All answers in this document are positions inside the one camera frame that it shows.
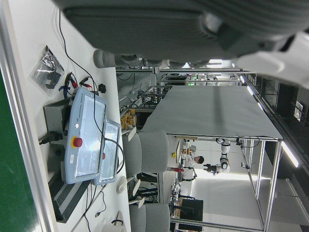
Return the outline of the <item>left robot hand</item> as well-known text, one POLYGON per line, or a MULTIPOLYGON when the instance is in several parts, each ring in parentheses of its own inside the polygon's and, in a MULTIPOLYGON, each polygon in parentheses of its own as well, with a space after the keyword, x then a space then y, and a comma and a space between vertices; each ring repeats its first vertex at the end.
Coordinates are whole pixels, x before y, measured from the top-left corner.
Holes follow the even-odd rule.
POLYGON ((98 67, 230 59, 249 71, 309 86, 306 0, 56 0, 99 51, 98 67))

